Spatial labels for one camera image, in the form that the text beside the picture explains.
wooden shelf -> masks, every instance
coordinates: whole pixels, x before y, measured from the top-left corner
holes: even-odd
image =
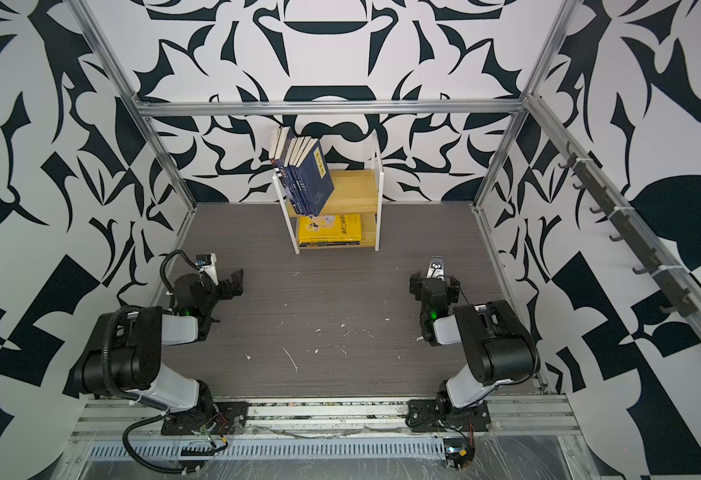
[[[301,246],[300,250],[320,250],[329,248],[366,248],[376,245],[377,222],[375,214],[361,214],[361,243],[358,245]]]
[[[329,175],[334,192],[321,210],[322,215],[377,213],[378,192],[374,170],[329,170]],[[289,216],[299,216],[292,203],[288,200],[286,203]]]

wooden floor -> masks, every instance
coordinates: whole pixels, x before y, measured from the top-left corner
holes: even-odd
[[[220,277],[244,268],[244,294],[218,303],[208,339],[163,351],[215,396],[432,395],[465,354],[417,340],[409,275],[439,255],[471,302],[501,297],[467,203],[388,204],[379,252],[300,255],[278,204],[202,204],[182,248],[216,253]],[[190,271],[177,262],[170,281]]]

yellow book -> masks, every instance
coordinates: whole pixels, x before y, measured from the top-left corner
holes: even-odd
[[[298,225],[300,246],[358,245],[361,243],[361,216],[301,216]]]

patterned wallpaper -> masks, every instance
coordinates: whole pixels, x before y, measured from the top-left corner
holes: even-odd
[[[518,98],[560,4],[90,2],[134,90],[154,102]],[[220,117],[156,128],[199,201],[275,200],[263,147],[281,124],[321,137],[326,152],[334,148],[329,162],[350,168],[368,149],[358,143],[376,130],[389,200],[471,200],[507,121],[506,114]]]
[[[586,0],[541,96],[701,282],[701,2]],[[548,378],[606,478],[701,475],[701,342],[562,161],[528,120],[485,206]]]
[[[0,1],[0,479],[50,473],[97,317],[150,300],[185,214],[67,6]]]

stack of books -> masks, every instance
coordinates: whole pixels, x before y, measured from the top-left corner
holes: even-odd
[[[270,135],[270,163],[298,215],[321,214],[334,191],[324,152],[317,138],[298,137],[289,127]]]
[[[301,216],[298,225],[300,246],[336,246],[361,244],[361,216]]]

